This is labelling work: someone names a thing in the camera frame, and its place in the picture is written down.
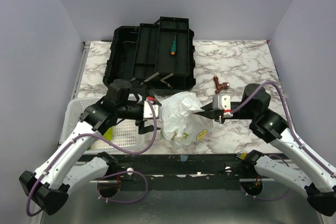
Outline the white plastic bag lemon print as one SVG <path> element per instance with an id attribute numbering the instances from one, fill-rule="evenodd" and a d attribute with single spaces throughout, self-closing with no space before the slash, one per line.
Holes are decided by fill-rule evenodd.
<path id="1" fill-rule="evenodd" d="M 198 115 L 202 104 L 193 92 L 179 92 L 161 102 L 161 134 L 174 148 L 202 141 L 213 121 Z"/>

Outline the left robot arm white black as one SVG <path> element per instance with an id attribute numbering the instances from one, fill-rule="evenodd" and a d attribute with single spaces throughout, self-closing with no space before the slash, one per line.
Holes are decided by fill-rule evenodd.
<path id="1" fill-rule="evenodd" d="M 81 185 L 101 177 L 112 179 L 116 175 L 117 160 L 106 152 L 99 153 L 81 167 L 74 167 L 96 140 L 106 141 L 103 136 L 109 128 L 122 120 L 134 120 L 139 134 L 152 132 L 156 135 L 161 103 L 151 90 L 141 99 L 129 100 L 131 88 L 126 80 L 114 80 L 106 95 L 81 113 L 73 131 L 52 156 L 33 172 L 26 170 L 20 175 L 19 182 L 28 197 L 28 216 L 34 216 L 30 212 L 32 201 L 40 211 L 53 215 Z"/>

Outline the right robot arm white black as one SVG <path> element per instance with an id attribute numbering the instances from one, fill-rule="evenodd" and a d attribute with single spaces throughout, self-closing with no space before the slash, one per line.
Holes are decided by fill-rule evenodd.
<path id="1" fill-rule="evenodd" d="M 198 115 L 222 124 L 225 120 L 250 120 L 249 129 L 258 138 L 280 150 L 299 170 L 279 164 L 269 156 L 253 150 L 246 156 L 238 155 L 241 171 L 249 178 L 271 178 L 300 193 L 309 205 L 322 215 L 335 214 L 335 167 L 317 154 L 296 132 L 287 108 L 285 116 L 269 108 L 271 96 L 265 85 L 280 89 L 273 81 L 248 84 L 240 102 L 228 95 L 215 95 Z"/>

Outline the green fake pear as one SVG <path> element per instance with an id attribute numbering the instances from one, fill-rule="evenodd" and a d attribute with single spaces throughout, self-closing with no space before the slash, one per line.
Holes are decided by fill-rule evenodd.
<path id="1" fill-rule="evenodd" d="M 104 133 L 103 137 L 104 137 L 107 141 L 111 142 L 111 141 L 112 141 L 112 136 L 113 136 L 113 127 L 110 127 L 110 128 Z"/>

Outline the brown pipe fitting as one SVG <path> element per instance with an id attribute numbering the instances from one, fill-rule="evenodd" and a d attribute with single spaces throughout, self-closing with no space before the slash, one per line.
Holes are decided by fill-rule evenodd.
<path id="1" fill-rule="evenodd" d="M 218 80 L 218 76 L 213 77 L 214 83 L 215 83 L 215 94 L 219 94 L 222 90 L 227 90 L 230 87 L 229 82 L 223 82 L 220 83 Z"/>

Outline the black plastic toolbox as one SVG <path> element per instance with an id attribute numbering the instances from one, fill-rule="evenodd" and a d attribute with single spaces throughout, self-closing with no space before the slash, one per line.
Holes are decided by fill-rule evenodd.
<path id="1" fill-rule="evenodd" d="M 177 50 L 172 56 L 174 35 Z M 160 17 L 154 23 L 121 26 L 114 31 L 102 82 L 108 87 L 124 79 L 133 93 L 151 88 L 162 97 L 190 91 L 196 85 L 193 38 L 187 18 Z"/>

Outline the green handled screwdriver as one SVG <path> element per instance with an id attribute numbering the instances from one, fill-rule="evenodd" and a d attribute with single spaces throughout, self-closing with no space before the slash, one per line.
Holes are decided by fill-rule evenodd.
<path id="1" fill-rule="evenodd" d="M 176 54 L 176 50 L 177 50 L 177 41 L 176 41 L 176 35 L 174 35 L 174 39 L 171 45 L 171 50 L 170 50 L 170 54 L 172 56 L 174 56 Z"/>

